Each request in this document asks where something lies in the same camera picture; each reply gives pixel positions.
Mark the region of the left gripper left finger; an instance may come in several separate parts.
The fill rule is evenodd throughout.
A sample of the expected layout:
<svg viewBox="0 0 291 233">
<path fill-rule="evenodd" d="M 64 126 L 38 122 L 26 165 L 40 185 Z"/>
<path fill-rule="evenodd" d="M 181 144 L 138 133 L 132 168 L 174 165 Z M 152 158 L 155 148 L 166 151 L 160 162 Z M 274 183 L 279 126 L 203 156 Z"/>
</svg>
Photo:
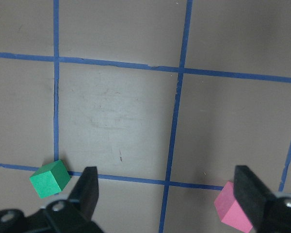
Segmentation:
<svg viewBox="0 0 291 233">
<path fill-rule="evenodd" d="M 79 210 L 87 220 L 91 220 L 99 198 L 98 172 L 96 166 L 84 169 L 76 185 L 68 196 L 68 201 Z"/>
</svg>

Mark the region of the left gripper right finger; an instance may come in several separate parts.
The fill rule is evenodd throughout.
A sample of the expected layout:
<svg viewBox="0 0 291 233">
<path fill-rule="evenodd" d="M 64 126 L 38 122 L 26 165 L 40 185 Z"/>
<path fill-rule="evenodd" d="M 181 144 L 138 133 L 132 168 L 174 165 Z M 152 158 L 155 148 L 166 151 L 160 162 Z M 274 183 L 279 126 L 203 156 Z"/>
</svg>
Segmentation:
<svg viewBox="0 0 291 233">
<path fill-rule="evenodd" d="M 234 197 L 254 229 L 259 230 L 273 204 L 273 193 L 248 166 L 235 166 Z"/>
</svg>

